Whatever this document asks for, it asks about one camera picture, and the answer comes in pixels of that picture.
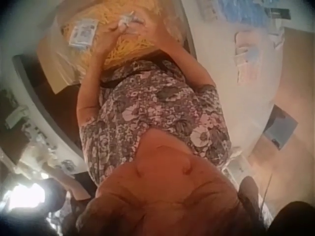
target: elderly woman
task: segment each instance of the elderly woman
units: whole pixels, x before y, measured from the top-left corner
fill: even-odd
[[[129,27],[168,54],[164,60],[135,61],[114,71],[121,80],[102,89],[102,65],[126,30],[110,24],[97,42],[78,95],[77,118],[85,161],[96,184],[143,153],[166,146],[209,160],[218,168],[228,159],[230,140],[216,85],[166,30],[162,19],[137,8],[144,24]]]

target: floral dress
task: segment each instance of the floral dress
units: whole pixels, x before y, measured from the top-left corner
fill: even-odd
[[[115,88],[101,89],[98,117],[80,127],[84,158],[96,184],[134,159],[150,128],[177,137],[218,168],[227,162],[231,143],[214,86],[193,90],[168,60],[160,65],[136,61],[105,80],[117,79],[122,82]]]

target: fingers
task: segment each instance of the fingers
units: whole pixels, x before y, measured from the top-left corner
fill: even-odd
[[[112,22],[106,24],[105,27],[107,30],[114,31],[118,28],[118,22],[119,21],[112,21]]]
[[[125,33],[127,30],[127,26],[125,24],[122,24],[121,26],[118,26],[118,31],[120,33]]]
[[[145,7],[135,5],[133,7],[133,10],[135,11],[135,16],[144,20],[147,22],[150,19],[150,11],[146,9]]]
[[[134,33],[125,33],[122,35],[122,39],[128,40],[128,41],[134,41],[134,40],[137,40],[138,38],[139,38],[139,35],[134,34]]]
[[[145,26],[143,24],[136,23],[136,22],[129,23],[128,28],[138,34],[143,34],[145,31]]]

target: blue object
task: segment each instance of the blue object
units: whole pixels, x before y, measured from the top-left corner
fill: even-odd
[[[257,46],[251,46],[246,52],[246,60],[250,62],[255,62],[259,58],[259,49]]]
[[[274,4],[278,0],[264,0],[264,4]],[[253,0],[218,0],[220,10],[226,20],[254,27],[267,27],[269,18],[264,7]]]
[[[274,106],[264,135],[281,150],[294,133],[298,122],[278,106]]]

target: floor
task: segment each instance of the floor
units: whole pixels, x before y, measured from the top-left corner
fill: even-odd
[[[314,192],[314,34],[285,29],[283,72],[275,104],[298,126],[283,147],[261,136],[248,161],[266,201],[275,215],[292,201],[315,205]]]

